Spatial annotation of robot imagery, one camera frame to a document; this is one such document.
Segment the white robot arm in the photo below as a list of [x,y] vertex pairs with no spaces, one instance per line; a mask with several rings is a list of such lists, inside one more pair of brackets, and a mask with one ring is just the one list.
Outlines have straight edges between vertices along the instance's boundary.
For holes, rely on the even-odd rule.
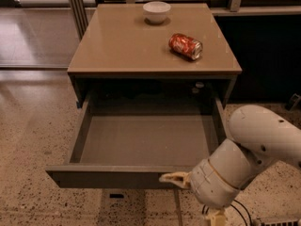
[[206,226],[226,226],[225,209],[240,191],[278,160],[301,164],[301,130],[258,105],[236,109],[229,120],[230,137],[189,172],[161,175],[159,181],[191,190],[209,211]]

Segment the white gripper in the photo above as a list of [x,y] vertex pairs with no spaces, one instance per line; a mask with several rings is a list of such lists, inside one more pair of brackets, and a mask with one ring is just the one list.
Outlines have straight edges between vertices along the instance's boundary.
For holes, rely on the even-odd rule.
[[240,192],[218,175],[208,159],[203,159],[191,173],[165,173],[160,176],[159,181],[182,189],[191,188],[200,203],[214,208],[205,215],[206,226],[226,226],[227,217],[223,208],[229,207]]

